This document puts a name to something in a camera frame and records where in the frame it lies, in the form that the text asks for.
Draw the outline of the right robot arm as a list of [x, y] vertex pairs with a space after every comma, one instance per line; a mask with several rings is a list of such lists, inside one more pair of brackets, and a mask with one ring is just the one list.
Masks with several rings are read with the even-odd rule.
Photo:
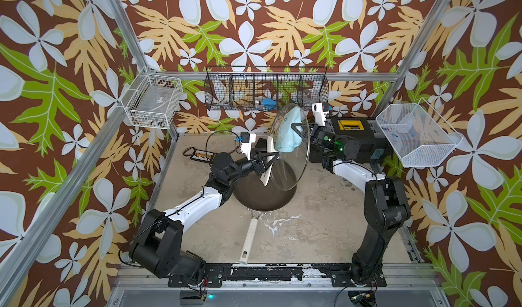
[[294, 123], [291, 129], [309, 144], [311, 163], [321, 164], [324, 170], [345, 179], [364, 194], [367, 227], [362, 244], [353, 254], [349, 269], [332, 275], [333, 285], [346, 287], [377, 281], [390, 240], [411, 216], [403, 182], [369, 167], [390, 146], [368, 127], [341, 130], [338, 126]]

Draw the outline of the glass pot lid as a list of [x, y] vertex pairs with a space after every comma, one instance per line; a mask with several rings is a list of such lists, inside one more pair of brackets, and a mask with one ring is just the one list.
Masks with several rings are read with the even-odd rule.
[[266, 142], [271, 164], [260, 180], [281, 191], [294, 189], [307, 167], [310, 127], [306, 112], [295, 103], [282, 107], [276, 115]]

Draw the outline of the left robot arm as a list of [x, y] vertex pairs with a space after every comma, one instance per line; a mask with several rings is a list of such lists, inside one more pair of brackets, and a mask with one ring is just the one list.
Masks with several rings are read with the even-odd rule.
[[227, 202], [240, 178], [264, 174], [278, 158], [279, 153], [262, 149], [254, 149], [250, 157], [236, 161], [229, 153], [216, 153], [210, 161], [209, 178], [198, 194], [172, 209], [152, 209], [145, 214], [130, 242], [130, 259], [158, 278], [173, 275], [189, 285], [201, 283], [205, 261], [181, 250], [184, 232]]

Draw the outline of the light blue cloth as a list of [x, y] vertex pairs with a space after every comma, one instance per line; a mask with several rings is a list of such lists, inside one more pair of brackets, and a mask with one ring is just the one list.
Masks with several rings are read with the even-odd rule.
[[287, 104], [279, 111], [272, 129], [275, 150], [280, 153], [292, 153], [301, 144], [291, 144], [292, 123], [302, 123], [303, 111], [295, 104]]

